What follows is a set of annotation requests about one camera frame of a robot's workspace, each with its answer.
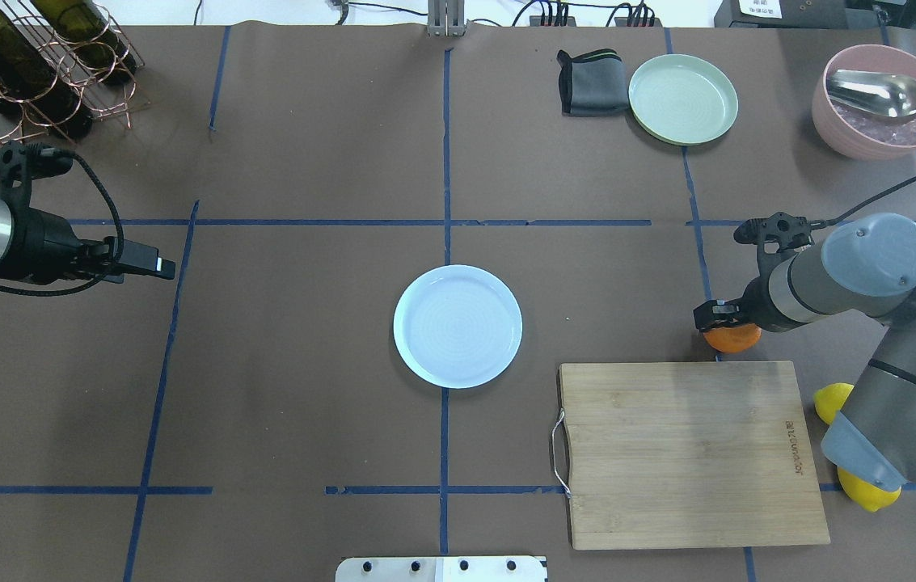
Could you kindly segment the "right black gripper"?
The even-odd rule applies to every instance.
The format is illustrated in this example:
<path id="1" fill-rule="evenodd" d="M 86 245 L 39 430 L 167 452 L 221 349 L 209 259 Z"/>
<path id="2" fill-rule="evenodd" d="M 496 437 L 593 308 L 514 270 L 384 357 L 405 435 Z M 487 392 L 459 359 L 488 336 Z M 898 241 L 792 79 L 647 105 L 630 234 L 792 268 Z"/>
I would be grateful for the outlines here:
<path id="1" fill-rule="evenodd" d="M 708 301 L 697 306 L 694 308 L 694 327 L 698 332 L 742 327 L 743 317 L 764 331 L 782 331 L 782 313 L 772 301 L 767 279 L 750 281 L 739 305 L 736 301 Z"/>

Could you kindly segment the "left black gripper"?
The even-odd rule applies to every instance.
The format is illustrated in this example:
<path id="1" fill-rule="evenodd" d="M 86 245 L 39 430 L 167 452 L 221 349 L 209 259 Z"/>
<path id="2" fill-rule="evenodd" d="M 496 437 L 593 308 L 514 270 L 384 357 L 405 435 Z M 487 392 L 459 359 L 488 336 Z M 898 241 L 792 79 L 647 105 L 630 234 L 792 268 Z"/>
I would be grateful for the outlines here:
<path id="1" fill-rule="evenodd" d="M 108 255 L 118 261 L 103 281 L 127 276 L 174 280 L 176 262 L 165 260 L 158 248 L 117 237 L 80 239 L 65 218 L 37 209 L 13 213 L 13 243 L 8 250 L 8 279 L 32 284 L 85 280 L 105 268 Z"/>

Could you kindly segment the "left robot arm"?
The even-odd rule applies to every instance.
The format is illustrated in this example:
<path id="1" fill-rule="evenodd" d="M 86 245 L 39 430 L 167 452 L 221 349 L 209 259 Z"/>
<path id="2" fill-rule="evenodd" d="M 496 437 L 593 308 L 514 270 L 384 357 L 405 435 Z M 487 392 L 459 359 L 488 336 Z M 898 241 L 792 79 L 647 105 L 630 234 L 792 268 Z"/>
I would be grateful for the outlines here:
<path id="1" fill-rule="evenodd" d="M 172 280 L 176 266 L 158 248 L 131 242 L 111 198 L 105 199 L 115 233 L 81 239 L 69 222 L 30 207 L 14 188 L 0 195 L 0 293 L 56 297 L 80 293 L 100 281 L 121 283 L 126 275 Z"/>

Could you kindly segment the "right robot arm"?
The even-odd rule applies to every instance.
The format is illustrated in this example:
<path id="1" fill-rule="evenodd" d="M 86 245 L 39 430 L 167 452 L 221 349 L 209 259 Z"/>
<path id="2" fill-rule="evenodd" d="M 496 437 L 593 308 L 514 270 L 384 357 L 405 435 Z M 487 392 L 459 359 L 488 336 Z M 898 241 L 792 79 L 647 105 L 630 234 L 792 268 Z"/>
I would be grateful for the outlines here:
<path id="1" fill-rule="evenodd" d="M 739 298 L 697 306 L 695 328 L 786 332 L 846 312 L 882 324 L 822 453 L 880 490 L 916 485 L 916 222 L 875 213 L 841 227 L 775 213 L 734 238 L 757 248 L 758 275 Z"/>

